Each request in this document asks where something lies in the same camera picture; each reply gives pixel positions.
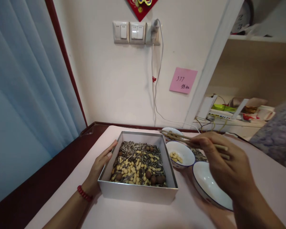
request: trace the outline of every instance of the pink tablecloth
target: pink tablecloth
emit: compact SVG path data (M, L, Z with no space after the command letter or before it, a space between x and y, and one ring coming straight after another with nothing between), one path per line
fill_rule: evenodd
M121 131L158 133L152 130L108 127L27 225L27 229L42 228L51 219L75 192L77 186L86 179L95 158L118 138ZM184 134L190 137L197 135ZM250 144L235 138L229 139L248 154L257 186L270 207L286 225L286 168ZM174 172L179 190L171 205L105 199L100 196L88 213L82 228L236 228L232 212L218 209L201 199L193 186L190 170L183 174L176 170Z

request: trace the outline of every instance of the white plate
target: white plate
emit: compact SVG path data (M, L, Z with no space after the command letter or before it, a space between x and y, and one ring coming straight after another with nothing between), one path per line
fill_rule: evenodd
M200 195L215 206L233 211L231 198L216 184L209 163L196 162L193 166L194 185Z

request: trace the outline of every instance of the red paper ornament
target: red paper ornament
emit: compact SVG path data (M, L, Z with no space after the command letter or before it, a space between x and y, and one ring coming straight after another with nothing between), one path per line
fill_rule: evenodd
M127 0L139 22L147 15L158 0Z

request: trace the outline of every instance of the white cable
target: white cable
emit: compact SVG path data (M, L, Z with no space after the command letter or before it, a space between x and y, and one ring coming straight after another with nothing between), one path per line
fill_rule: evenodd
M152 76L153 76L153 47L152 47ZM153 101L153 113L154 113L154 122L153 125L156 127L156 110L155 110L155 101Z
M158 78L157 78L157 82L156 82L156 86L155 86L155 96L153 98L153 104L154 104L154 108L156 108L156 112L161 116L161 118L163 118L163 116L158 112L157 110L157 105L156 105L156 96L157 96L157 84L159 82L159 77L160 77L160 71L161 71L161 65L162 65L162 57L163 57L163 34L162 34L162 28L161 28L161 22L159 19L157 19L159 21L159 24L160 24L160 31L161 31L161 38L162 38L162 54L161 54L161 61L160 61L160 67L159 67L159 73L158 73ZM152 54L152 71L153 71L153 54ZM178 122L178 121L171 121L171 120L168 120L168 119L165 119L163 118L164 120L166 121L170 121L170 122L176 122L176 123L182 123L182 124L186 124L186 125L189 125L189 126L192 126L192 127L195 127L198 131L198 133L200 133L199 129L196 127L196 126L193 126L193 125L190 125L190 124L187 124L185 122Z

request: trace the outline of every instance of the white mug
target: white mug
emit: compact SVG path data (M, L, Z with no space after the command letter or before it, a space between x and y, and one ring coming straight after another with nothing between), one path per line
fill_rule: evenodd
M275 115L274 107L260 106L256 111L256 116L261 120L268 121Z

